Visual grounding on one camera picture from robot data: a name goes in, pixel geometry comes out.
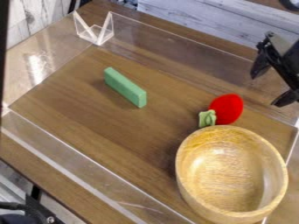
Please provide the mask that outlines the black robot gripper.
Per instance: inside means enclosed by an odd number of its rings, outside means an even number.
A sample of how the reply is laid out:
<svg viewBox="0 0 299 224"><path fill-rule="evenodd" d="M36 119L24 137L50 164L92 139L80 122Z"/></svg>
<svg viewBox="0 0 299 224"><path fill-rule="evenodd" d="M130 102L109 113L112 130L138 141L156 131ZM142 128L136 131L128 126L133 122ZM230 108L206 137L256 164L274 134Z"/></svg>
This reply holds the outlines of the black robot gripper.
<svg viewBox="0 0 299 224"><path fill-rule="evenodd" d="M265 38L256 44L256 59L249 75L254 79L272 67L286 86L292 89L280 94L270 102L281 108L299 102L299 39L290 44L280 35L268 31Z"/></svg>

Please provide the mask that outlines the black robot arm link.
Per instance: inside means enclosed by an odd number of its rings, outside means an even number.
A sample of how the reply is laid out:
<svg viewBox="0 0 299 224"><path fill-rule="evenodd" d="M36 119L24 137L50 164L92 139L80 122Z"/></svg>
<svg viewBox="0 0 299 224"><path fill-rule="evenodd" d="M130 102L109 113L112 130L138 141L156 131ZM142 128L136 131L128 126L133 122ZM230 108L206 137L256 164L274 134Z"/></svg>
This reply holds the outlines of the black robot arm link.
<svg viewBox="0 0 299 224"><path fill-rule="evenodd" d="M5 48L9 17L9 0L0 0L0 111L2 109L5 84Z"/></svg>

